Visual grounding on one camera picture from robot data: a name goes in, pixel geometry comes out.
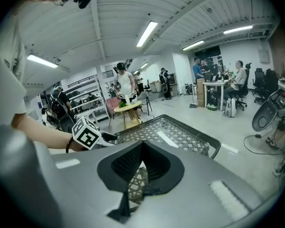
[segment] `gray floor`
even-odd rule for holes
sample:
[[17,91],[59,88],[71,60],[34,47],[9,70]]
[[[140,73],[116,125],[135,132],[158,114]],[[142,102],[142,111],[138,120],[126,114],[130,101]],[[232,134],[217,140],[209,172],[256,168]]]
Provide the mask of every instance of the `gray floor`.
[[[278,190],[278,182],[272,174],[272,170],[282,157],[253,154],[244,147],[244,138],[256,133],[251,124],[252,118],[260,106],[254,103],[251,93],[246,96],[244,101],[248,104],[245,111],[238,109],[235,118],[228,118],[219,110],[211,111],[201,107],[189,108],[189,104],[192,102],[191,95],[175,97],[169,101],[157,99],[151,101],[153,109],[150,112],[151,115],[141,114],[141,119],[145,122],[153,117],[166,114],[218,139],[222,143],[222,147],[214,160],[247,181],[264,199],[267,199]],[[116,133],[123,129],[123,118],[121,115],[116,115],[115,119],[111,120],[110,128],[108,128],[109,120],[102,121],[99,125],[101,130]],[[269,131],[271,129],[261,132],[261,135],[265,135]],[[264,139],[249,138],[246,139],[245,144],[255,152],[275,153],[274,150],[267,147]]]

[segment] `white backpack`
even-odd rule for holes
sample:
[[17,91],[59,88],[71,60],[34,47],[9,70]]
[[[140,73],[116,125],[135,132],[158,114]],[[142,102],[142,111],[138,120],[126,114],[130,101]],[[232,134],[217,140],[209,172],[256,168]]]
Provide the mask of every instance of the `white backpack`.
[[236,109],[236,101],[235,99],[228,99],[226,102],[226,107],[224,110],[224,115],[227,117],[235,117],[237,114],[237,109]]

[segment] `white shelving unit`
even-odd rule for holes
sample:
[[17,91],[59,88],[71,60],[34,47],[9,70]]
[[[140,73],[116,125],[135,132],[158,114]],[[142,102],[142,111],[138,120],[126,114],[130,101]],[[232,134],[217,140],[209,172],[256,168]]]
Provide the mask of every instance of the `white shelving unit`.
[[[108,114],[108,111],[107,111],[107,107],[106,107],[105,101],[104,101],[104,99],[102,97],[102,91],[101,91],[101,88],[99,86],[97,76],[95,76],[95,78],[93,80],[95,80],[95,82],[92,82],[91,84],[84,83],[84,84],[81,84],[81,85],[76,85],[74,87],[71,87],[69,89],[64,90],[64,92],[65,93],[71,93],[72,91],[75,91],[75,90],[80,92],[80,88],[83,88],[83,87],[85,87],[87,85],[91,85],[89,88],[93,88],[93,89],[87,90],[85,88],[84,90],[82,90],[83,92],[81,94],[76,95],[74,97],[71,97],[69,100],[73,101],[73,100],[78,99],[78,98],[80,98],[82,96],[85,96],[85,95],[87,95],[87,94],[89,94],[91,92],[96,92],[96,94],[98,95],[98,97],[96,99],[94,99],[92,101],[88,101],[88,102],[82,103],[82,104],[80,104],[80,105],[78,105],[76,107],[71,108],[71,110],[75,110],[75,109],[78,109],[78,108],[80,108],[82,106],[88,106],[88,105],[91,105],[91,107],[92,107],[92,103],[93,102],[101,101],[102,105],[98,106],[97,108],[92,108],[90,110],[86,110],[86,111],[83,111],[83,112],[80,112],[80,113],[76,114],[78,119],[80,117],[84,116],[84,117],[87,117],[90,120],[98,123],[98,121],[101,120],[101,119],[104,119],[106,117],[109,118],[109,114]],[[96,111],[103,110],[103,109],[105,110],[105,112],[103,114],[95,115]]]

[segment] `man in blue shirt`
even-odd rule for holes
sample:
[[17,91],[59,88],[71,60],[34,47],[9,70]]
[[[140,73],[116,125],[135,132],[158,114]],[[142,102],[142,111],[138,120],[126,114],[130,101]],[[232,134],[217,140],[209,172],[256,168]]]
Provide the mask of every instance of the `man in blue shirt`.
[[199,67],[199,64],[200,64],[200,59],[198,57],[195,57],[194,58],[194,65],[193,65],[193,73],[194,73],[195,79],[205,77],[203,72],[201,71],[201,69]]

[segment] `round yellow table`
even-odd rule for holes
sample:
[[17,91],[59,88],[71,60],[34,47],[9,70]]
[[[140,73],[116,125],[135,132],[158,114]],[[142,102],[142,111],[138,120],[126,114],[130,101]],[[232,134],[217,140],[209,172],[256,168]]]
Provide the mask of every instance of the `round yellow table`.
[[[125,107],[117,107],[114,109],[115,112],[122,112],[123,113],[123,126],[124,126],[124,129],[126,130],[127,128],[130,128],[130,127],[134,127],[134,126],[137,126],[139,124],[142,123],[142,121],[138,118],[138,116],[136,115],[135,111],[133,110],[133,108],[139,106],[142,102],[141,101],[137,101],[136,103],[134,104],[130,104],[130,105],[127,105]],[[133,113],[133,116],[135,117],[135,119],[131,120],[127,125],[125,124],[125,111],[132,111]]]

